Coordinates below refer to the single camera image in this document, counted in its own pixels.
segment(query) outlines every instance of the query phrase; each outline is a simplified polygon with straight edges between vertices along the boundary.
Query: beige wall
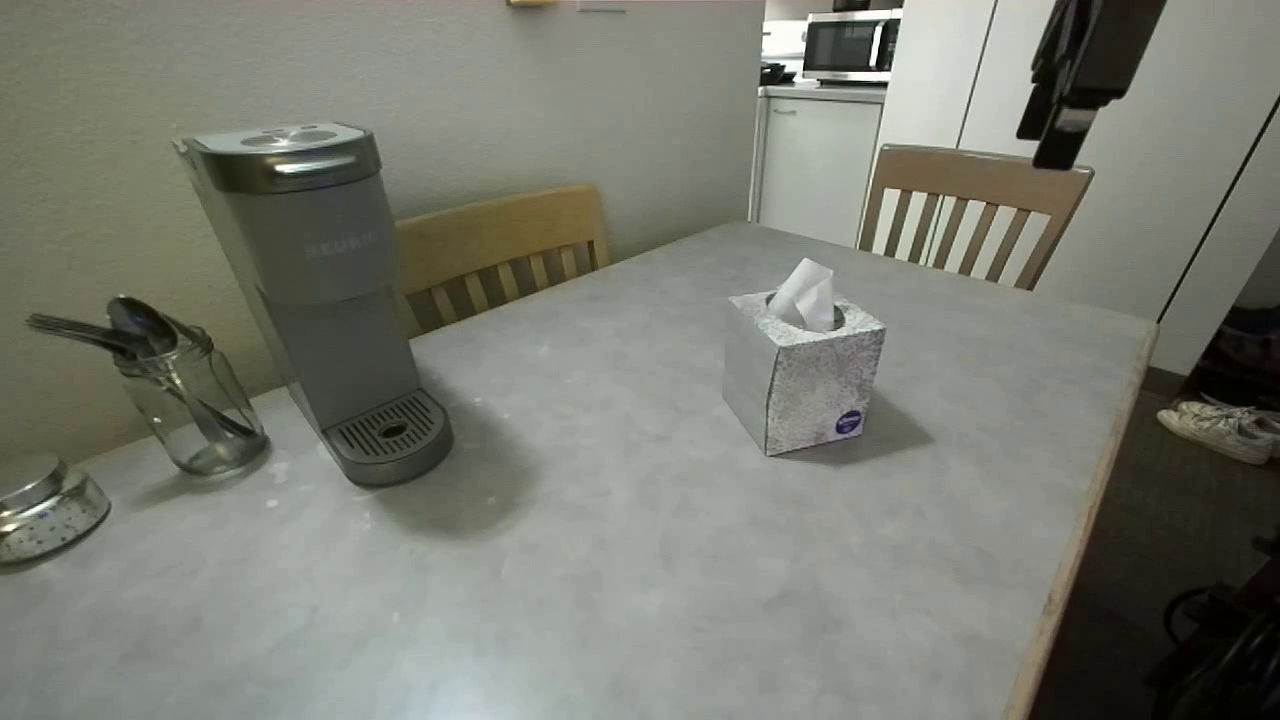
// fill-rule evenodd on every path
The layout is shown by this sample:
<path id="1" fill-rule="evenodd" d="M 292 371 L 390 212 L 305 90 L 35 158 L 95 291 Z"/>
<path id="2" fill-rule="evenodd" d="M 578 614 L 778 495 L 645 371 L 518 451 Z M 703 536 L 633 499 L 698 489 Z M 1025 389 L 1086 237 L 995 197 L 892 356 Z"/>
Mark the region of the beige wall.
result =
<path id="1" fill-rule="evenodd" d="M 35 307 L 100 321 L 134 291 L 204 324 L 251 389 L 278 385 L 177 136 L 363 123 L 390 212 L 595 181 L 626 257 L 743 217 L 761 15 L 740 0 L 0 6 L 0 461 L 139 435 L 110 366 L 30 336 Z"/>

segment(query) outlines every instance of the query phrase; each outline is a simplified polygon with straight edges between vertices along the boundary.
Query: chair back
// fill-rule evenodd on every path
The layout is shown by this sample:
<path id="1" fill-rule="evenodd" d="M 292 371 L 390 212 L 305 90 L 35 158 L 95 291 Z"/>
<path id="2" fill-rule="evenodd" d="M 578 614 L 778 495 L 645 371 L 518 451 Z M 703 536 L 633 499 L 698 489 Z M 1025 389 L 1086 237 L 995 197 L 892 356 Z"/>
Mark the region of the chair back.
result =
<path id="1" fill-rule="evenodd" d="M 882 146 L 860 250 L 1036 290 L 1086 181 L 1018 158 Z"/>
<path id="2" fill-rule="evenodd" d="M 512 305 L 608 264 L 590 185 L 445 207 L 397 223 L 399 297 L 414 334 Z"/>

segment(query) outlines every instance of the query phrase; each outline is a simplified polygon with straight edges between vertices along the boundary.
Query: kitchen counter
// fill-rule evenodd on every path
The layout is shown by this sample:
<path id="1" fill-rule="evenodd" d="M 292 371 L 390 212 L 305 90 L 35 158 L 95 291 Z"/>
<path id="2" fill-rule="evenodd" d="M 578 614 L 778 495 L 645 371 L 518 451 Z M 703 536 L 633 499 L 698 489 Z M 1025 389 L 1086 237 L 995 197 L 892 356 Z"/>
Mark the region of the kitchen counter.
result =
<path id="1" fill-rule="evenodd" d="M 882 105 L 888 90 L 761 86 L 761 100 Z"/>
<path id="2" fill-rule="evenodd" d="M 732 291 L 798 257 L 888 324 L 869 434 L 762 457 Z M 1151 324 L 728 223 L 411 343 L 456 426 L 363 493 L 286 394 L 270 461 L 83 461 L 110 515 L 3 573 L 8 720 L 1025 718 Z"/>

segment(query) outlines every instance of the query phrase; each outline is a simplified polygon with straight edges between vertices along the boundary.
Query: tissue box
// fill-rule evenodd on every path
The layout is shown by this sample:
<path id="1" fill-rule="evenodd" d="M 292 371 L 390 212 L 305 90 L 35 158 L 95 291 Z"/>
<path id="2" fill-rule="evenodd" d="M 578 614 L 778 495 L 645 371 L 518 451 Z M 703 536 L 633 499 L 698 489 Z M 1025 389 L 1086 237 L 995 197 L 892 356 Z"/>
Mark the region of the tissue box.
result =
<path id="1" fill-rule="evenodd" d="M 767 297 L 728 301 L 721 385 L 728 407 L 767 457 L 860 435 L 882 324 L 836 301 L 841 324 L 811 334 L 770 317 Z"/>

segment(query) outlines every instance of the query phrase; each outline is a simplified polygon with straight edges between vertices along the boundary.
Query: coffee maker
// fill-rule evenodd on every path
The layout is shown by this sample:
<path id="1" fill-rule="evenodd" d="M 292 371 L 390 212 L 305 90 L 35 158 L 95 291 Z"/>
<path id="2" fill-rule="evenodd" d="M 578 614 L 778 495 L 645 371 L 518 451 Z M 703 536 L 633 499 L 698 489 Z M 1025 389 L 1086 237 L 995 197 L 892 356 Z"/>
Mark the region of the coffee maker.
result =
<path id="1" fill-rule="evenodd" d="M 286 123 L 177 146 L 311 427 L 351 484 L 404 484 L 451 449 L 397 313 L 397 234 L 363 127 Z"/>

